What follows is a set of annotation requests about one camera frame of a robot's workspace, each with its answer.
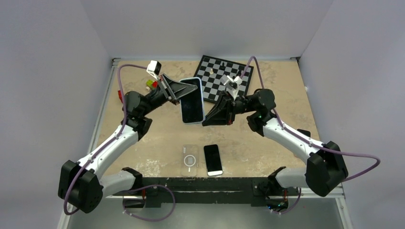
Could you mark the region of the clear phone case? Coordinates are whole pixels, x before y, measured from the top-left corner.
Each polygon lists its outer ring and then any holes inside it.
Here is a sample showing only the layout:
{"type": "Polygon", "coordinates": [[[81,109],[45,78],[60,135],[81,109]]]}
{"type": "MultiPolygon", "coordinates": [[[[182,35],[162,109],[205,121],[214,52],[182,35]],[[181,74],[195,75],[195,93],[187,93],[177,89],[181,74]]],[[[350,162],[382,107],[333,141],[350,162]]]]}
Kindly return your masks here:
{"type": "Polygon", "coordinates": [[[181,176],[197,176],[199,163],[199,147],[197,145],[184,145],[181,154],[181,176]]]}

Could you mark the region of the black phone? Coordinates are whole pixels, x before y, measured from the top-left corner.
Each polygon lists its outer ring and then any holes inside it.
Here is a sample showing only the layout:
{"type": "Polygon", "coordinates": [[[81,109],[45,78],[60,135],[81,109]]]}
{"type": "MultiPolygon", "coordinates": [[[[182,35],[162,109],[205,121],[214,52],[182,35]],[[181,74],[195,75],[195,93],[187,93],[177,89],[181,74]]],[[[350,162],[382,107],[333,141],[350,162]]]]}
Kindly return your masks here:
{"type": "Polygon", "coordinates": [[[222,175],[223,168],[218,145],[206,145],[203,147],[203,150],[207,168],[207,175],[209,177],[222,175]]]}

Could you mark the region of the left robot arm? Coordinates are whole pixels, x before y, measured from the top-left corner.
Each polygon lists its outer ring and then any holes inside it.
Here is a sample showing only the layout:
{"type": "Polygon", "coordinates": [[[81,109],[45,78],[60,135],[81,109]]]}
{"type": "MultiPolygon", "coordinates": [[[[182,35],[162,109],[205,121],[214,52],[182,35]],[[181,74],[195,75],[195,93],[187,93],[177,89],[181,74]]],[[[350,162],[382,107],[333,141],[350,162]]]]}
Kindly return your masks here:
{"type": "Polygon", "coordinates": [[[124,117],[113,134],[94,151],[78,161],[66,161],[61,167],[58,197],[63,199],[63,211],[72,215],[77,211],[90,213],[102,197],[120,191],[137,195],[142,182],[135,170],[124,168],[118,174],[104,178],[109,166],[129,147],[142,139],[149,131],[152,119],[146,116],[166,102],[173,104],[198,105],[203,114],[203,90],[199,78],[180,81],[162,74],[157,88],[143,95],[129,91],[122,97],[124,117]]]}

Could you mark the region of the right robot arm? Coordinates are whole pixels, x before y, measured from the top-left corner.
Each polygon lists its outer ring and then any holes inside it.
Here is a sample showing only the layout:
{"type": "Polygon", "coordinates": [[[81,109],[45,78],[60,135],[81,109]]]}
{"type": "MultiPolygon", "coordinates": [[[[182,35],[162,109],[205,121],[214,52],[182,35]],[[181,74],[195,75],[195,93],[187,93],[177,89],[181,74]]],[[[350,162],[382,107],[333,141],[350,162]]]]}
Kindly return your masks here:
{"type": "Polygon", "coordinates": [[[275,107],[275,96],[270,89],[257,89],[252,95],[236,98],[229,92],[220,92],[202,125],[231,125],[236,115],[251,112],[246,119],[253,132],[279,143],[306,165],[274,171],[268,177],[269,190],[280,194],[286,188],[304,187],[318,196],[327,196],[348,177],[339,146],[332,141],[325,144],[292,129],[280,119],[275,107]]]}

